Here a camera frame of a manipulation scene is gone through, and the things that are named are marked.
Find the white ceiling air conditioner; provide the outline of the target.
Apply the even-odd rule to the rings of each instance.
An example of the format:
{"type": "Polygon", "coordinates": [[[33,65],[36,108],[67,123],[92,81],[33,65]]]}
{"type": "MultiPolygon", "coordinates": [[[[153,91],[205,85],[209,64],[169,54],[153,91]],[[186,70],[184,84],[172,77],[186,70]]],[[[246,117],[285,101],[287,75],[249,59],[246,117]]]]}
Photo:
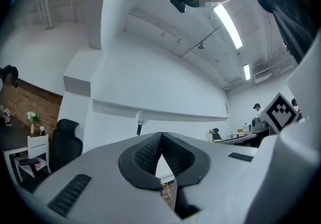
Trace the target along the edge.
{"type": "Polygon", "coordinates": [[[257,74],[254,75],[254,83],[258,84],[261,83],[265,80],[268,80],[270,78],[270,76],[272,75],[272,72],[268,69],[262,72],[259,72],[257,74]]]}

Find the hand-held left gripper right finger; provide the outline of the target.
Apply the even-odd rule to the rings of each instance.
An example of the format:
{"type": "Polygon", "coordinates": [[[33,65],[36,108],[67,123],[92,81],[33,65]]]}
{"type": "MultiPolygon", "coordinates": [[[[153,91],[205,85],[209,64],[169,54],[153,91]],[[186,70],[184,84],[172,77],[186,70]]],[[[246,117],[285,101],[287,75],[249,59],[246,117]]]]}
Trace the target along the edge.
{"type": "Polygon", "coordinates": [[[223,199],[256,149],[162,134],[162,153],[177,182],[175,208],[162,224],[224,224],[236,215],[223,199]]]}

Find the white flowers in pink vase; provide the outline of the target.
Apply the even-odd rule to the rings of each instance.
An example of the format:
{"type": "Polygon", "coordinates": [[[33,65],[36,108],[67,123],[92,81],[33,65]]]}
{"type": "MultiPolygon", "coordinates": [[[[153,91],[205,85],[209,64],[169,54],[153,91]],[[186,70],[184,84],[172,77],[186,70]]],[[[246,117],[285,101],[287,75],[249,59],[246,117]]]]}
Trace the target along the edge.
{"type": "Polygon", "coordinates": [[[30,132],[34,133],[35,124],[40,122],[40,118],[32,111],[27,112],[27,118],[29,123],[31,124],[30,132]]]}

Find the white wooden chair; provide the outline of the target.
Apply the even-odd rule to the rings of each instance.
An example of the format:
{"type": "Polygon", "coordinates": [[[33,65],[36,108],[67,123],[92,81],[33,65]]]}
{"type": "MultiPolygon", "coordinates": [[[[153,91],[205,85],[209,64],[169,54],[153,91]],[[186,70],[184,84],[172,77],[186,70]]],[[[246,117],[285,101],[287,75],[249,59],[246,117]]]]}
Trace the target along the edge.
{"type": "Polygon", "coordinates": [[[14,157],[20,182],[23,182],[22,172],[29,174],[33,178],[36,174],[40,174],[40,170],[37,171],[34,167],[35,164],[40,162],[43,166],[40,170],[47,168],[48,172],[51,173],[49,167],[49,136],[28,136],[27,154],[14,157]]]}

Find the long ceiling light panel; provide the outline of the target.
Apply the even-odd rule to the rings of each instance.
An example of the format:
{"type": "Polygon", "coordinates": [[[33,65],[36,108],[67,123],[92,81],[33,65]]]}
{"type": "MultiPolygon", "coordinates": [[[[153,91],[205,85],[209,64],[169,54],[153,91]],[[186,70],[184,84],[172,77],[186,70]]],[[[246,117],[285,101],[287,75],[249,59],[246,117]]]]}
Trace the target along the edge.
{"type": "Polygon", "coordinates": [[[213,11],[215,14],[219,17],[220,21],[225,26],[228,34],[230,35],[234,46],[236,49],[239,49],[243,46],[242,40],[240,38],[240,35],[236,29],[236,26],[234,22],[232,21],[230,15],[226,11],[225,7],[222,4],[217,5],[213,11]]]}

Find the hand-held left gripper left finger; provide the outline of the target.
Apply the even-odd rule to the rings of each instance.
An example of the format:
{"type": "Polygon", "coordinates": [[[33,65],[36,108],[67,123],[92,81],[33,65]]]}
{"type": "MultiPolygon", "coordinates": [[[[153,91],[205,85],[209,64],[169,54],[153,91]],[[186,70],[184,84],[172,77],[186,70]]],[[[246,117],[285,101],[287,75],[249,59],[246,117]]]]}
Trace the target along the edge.
{"type": "Polygon", "coordinates": [[[121,153],[151,136],[133,137],[87,151],[46,178],[34,196],[48,205],[74,176],[85,174],[91,180],[67,214],[67,220],[87,224],[180,223],[159,191],[136,188],[119,171],[121,153]]]}

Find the black office chair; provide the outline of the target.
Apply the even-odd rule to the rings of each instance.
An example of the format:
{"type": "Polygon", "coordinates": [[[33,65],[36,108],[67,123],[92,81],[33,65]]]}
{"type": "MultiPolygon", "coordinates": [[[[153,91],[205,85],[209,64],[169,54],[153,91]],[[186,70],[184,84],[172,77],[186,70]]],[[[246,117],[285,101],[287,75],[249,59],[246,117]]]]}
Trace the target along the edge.
{"type": "Polygon", "coordinates": [[[69,119],[57,122],[52,139],[49,140],[49,167],[52,172],[67,165],[82,154],[83,143],[76,137],[79,124],[69,119]]]}

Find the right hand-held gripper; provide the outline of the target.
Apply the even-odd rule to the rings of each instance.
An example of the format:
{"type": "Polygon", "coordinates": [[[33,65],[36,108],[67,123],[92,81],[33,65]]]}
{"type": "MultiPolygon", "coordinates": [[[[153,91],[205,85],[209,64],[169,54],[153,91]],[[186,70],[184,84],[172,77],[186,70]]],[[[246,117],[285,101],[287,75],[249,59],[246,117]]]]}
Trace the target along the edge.
{"type": "Polygon", "coordinates": [[[283,128],[295,123],[299,113],[291,103],[279,92],[260,115],[260,120],[279,134],[283,128]]]}

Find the dark wooden table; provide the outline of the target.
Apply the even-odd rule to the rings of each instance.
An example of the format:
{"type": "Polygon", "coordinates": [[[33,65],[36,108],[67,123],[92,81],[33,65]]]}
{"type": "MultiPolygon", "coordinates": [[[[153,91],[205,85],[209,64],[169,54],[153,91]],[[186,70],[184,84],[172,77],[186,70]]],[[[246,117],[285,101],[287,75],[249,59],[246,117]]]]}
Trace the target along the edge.
{"type": "Polygon", "coordinates": [[[31,136],[30,127],[16,117],[12,117],[11,126],[0,124],[0,149],[5,152],[26,148],[28,136],[31,136]]]}

